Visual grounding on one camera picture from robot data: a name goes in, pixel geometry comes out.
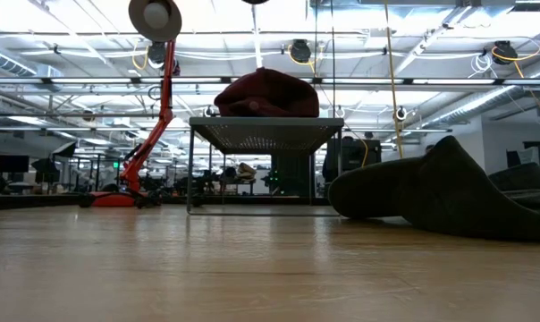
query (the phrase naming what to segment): dark green fabric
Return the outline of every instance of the dark green fabric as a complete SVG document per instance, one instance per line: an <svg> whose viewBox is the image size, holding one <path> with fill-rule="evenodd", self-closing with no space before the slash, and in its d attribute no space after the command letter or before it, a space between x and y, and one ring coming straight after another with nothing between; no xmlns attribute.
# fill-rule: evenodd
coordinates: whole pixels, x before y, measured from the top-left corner
<svg viewBox="0 0 540 322"><path fill-rule="evenodd" d="M527 187L521 180L512 182L504 187ZM503 194L459 142L447 137L422 158L371 165L340 176L329 198L350 218L403 216L415 227L437 233L540 241L540 190L525 191ZM375 202L366 207L368 196Z"/></svg>

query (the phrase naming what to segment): ceiling light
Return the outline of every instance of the ceiling light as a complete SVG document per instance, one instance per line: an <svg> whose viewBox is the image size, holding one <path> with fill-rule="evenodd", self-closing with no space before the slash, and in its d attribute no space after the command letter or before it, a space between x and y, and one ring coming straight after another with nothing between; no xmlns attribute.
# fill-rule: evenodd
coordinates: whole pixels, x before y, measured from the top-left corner
<svg viewBox="0 0 540 322"><path fill-rule="evenodd" d="M482 85L492 84L495 80L446 80L446 79L432 79L432 80L413 80L413 84L429 84L429 85Z"/></svg>
<svg viewBox="0 0 540 322"><path fill-rule="evenodd" d="M136 70L128 70L129 73L134 73L137 75L137 77L143 77L143 75L140 74L140 72L137 72Z"/></svg>
<svg viewBox="0 0 540 322"><path fill-rule="evenodd" d="M34 125L44 125L46 124L43 121L40 121L37 117L29 117L29 116L10 116L10 120L27 123L27 124L34 124Z"/></svg>
<svg viewBox="0 0 540 322"><path fill-rule="evenodd" d="M503 84L506 85L540 85L540 80L505 80Z"/></svg>
<svg viewBox="0 0 540 322"><path fill-rule="evenodd" d="M60 132L60 131L59 131L57 134L59 134L59 135L65 137L65 138L68 138L68 139L74 139L74 140L77 139L77 138L74 137L73 135L68 134L68 133L65 133L65 132Z"/></svg>
<svg viewBox="0 0 540 322"><path fill-rule="evenodd" d="M54 78L56 84L131 84L128 78Z"/></svg>
<svg viewBox="0 0 540 322"><path fill-rule="evenodd" d="M108 140L101 140L101 139L84 139L85 141L92 143L92 144L98 144L98 145L105 145L105 144L111 144Z"/></svg>
<svg viewBox="0 0 540 322"><path fill-rule="evenodd" d="M452 129L424 129L424 130L407 130L409 134L411 133L449 133L452 132Z"/></svg>
<svg viewBox="0 0 540 322"><path fill-rule="evenodd" d="M324 84L333 84L333 79L322 79ZM336 84L391 84L391 79L370 79L370 78L336 78ZM395 84L402 84L403 80L395 80Z"/></svg>
<svg viewBox="0 0 540 322"><path fill-rule="evenodd" d="M91 131L90 128L46 128L48 131Z"/></svg>
<svg viewBox="0 0 540 322"><path fill-rule="evenodd" d="M157 83L160 83L163 79L162 78L159 78L159 77L147 77L147 78L143 78L141 79L141 82L142 83L154 83L154 84L157 84Z"/></svg>
<svg viewBox="0 0 540 322"><path fill-rule="evenodd" d="M43 131L43 129L34 128L34 127L18 127L18 126L2 127L0 126L0 131Z"/></svg>
<svg viewBox="0 0 540 322"><path fill-rule="evenodd" d="M206 77L173 77L173 83L220 83L220 78Z"/></svg>
<svg viewBox="0 0 540 322"><path fill-rule="evenodd" d="M41 84L38 78L4 78L0 77L0 84Z"/></svg>

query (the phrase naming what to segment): cable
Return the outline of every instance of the cable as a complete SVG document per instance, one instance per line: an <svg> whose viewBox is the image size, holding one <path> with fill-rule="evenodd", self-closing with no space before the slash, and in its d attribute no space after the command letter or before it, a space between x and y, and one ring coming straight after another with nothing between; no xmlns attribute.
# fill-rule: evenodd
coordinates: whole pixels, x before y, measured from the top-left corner
<svg viewBox="0 0 540 322"><path fill-rule="evenodd" d="M395 72L393 71L393 50L392 50L392 37L389 27L389 0L385 0L385 19L387 20L387 46L389 49L389 71L392 77L392 96L393 96L393 123L395 124L395 139L397 148L399 149L399 158L403 158L403 147L401 146L401 134L399 131L399 124L397 123L397 97L395 94Z"/></svg>
<svg viewBox="0 0 540 322"><path fill-rule="evenodd" d="M137 39L135 41L135 47L133 48L133 53L135 53L137 51L137 45L139 44L139 40ZM137 64L137 61L135 60L135 55L133 55L131 57L131 60L133 61L133 66L135 66L135 68L137 68L138 70L142 71L144 70L145 68L147 68L147 60L148 60L148 46L147 46L147 49L145 50L145 63L143 64L143 66L141 67L140 65Z"/></svg>
<svg viewBox="0 0 540 322"><path fill-rule="evenodd" d="M348 130L350 130L350 132L352 132L353 135L355 135L355 136L358 138L358 140L360 140L361 143L363 143L364 147L366 147L366 154L363 156L363 161L361 161L361 167L366 166L367 155L369 154L369 146L367 145L367 143L366 143L363 139L361 139L361 138L359 137L359 135L358 135L356 132L354 132L354 131L351 129L351 127L348 126L348 124L347 124L346 122L343 122L343 123L345 124L345 127L347 127Z"/></svg>
<svg viewBox="0 0 540 322"><path fill-rule="evenodd" d="M496 54L494 51L495 51L497 48L498 48L497 46L493 47L493 49L491 50L491 53L493 53L493 55L494 55L495 57L499 57L499 58L501 58L501 59L503 59L503 60L511 61L511 62L520 62L520 61L524 61L524 60L530 59L530 58L535 57L535 56L537 56L538 54L540 54L540 47L539 47L538 50L536 50L536 52L533 53L532 55L528 55L528 56L522 57L522 58L509 58L509 57L504 57L504 56L501 56L501 55Z"/></svg>
<svg viewBox="0 0 540 322"><path fill-rule="evenodd" d="M291 56L291 45L288 46L288 56L290 57L290 59L296 63L296 64L300 64L300 65L309 65L309 68L312 69L312 73L314 74L314 76L316 76L316 69L314 68L314 64L310 61L308 61L307 63L300 63L300 62L297 62L294 57Z"/></svg>

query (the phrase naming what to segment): dark red cushion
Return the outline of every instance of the dark red cushion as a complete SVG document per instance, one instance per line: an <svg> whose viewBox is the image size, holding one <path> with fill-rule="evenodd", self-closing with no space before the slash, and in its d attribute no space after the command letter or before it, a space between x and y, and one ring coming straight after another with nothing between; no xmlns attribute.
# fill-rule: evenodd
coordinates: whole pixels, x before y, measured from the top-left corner
<svg viewBox="0 0 540 322"><path fill-rule="evenodd" d="M221 116L318 117L317 93L307 82L258 68L215 99Z"/></svg>

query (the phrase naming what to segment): table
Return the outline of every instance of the table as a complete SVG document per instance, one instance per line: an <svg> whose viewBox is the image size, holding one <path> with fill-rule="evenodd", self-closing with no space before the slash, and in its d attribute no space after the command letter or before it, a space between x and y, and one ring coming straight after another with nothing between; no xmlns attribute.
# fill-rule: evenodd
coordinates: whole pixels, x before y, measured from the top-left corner
<svg viewBox="0 0 540 322"><path fill-rule="evenodd" d="M344 122L341 118L191 117L189 125L189 176L192 176L195 134L223 153L225 168L227 154L313 156L335 133L341 146ZM339 149L338 160L341 166ZM187 212L191 214L192 180L188 192Z"/></svg>

